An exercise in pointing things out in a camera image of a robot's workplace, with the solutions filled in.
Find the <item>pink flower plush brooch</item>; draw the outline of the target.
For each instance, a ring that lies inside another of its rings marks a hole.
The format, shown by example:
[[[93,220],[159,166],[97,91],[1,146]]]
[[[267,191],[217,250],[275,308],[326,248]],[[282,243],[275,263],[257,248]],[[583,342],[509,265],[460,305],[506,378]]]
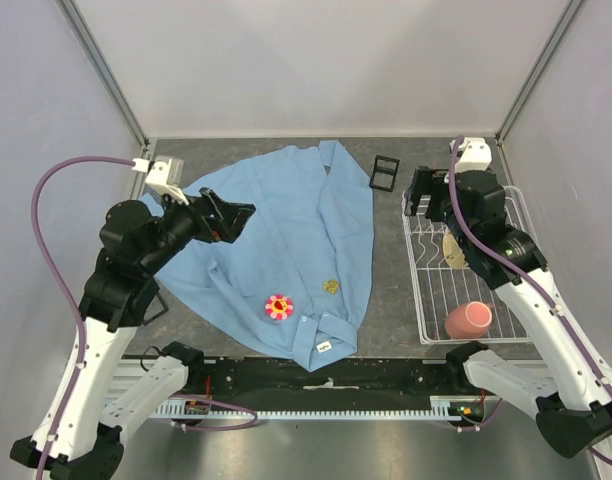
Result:
[[[287,320],[293,311],[293,302],[285,295],[271,295],[265,304],[266,315],[274,321]]]

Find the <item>light blue shirt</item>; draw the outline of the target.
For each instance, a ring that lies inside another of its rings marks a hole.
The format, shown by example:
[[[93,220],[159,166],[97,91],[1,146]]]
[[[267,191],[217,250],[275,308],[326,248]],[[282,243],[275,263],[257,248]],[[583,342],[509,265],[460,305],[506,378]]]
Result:
[[[186,188],[212,188],[256,212],[233,243],[192,242],[158,281],[228,336],[308,371],[354,354],[372,287],[373,193],[365,171],[335,140],[241,160]],[[322,284],[336,279],[336,294]],[[265,313],[271,295],[294,306]]]

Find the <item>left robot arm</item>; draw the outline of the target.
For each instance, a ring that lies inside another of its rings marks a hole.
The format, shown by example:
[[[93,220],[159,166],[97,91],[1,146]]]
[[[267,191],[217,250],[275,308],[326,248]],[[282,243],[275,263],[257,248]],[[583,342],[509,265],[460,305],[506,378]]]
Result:
[[[107,212],[56,397],[41,426],[14,442],[13,461],[39,479],[109,479],[129,438],[162,403],[204,387],[203,353],[172,342],[116,403],[106,403],[118,364],[159,294],[156,274],[193,241],[234,243],[254,212],[254,205],[227,202],[208,188],[186,204],[167,199],[161,216],[138,200]]]

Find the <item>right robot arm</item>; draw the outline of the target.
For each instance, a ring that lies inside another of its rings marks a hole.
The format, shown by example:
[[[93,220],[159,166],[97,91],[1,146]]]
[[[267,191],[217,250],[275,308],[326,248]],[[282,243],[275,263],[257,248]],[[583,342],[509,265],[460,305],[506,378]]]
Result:
[[[447,354],[446,386],[501,397],[565,458],[611,436],[612,368],[574,319],[536,242],[510,223],[495,174],[419,167],[404,198],[405,215],[422,210],[453,235],[468,268],[515,315],[552,375],[546,381],[523,372],[470,341]]]

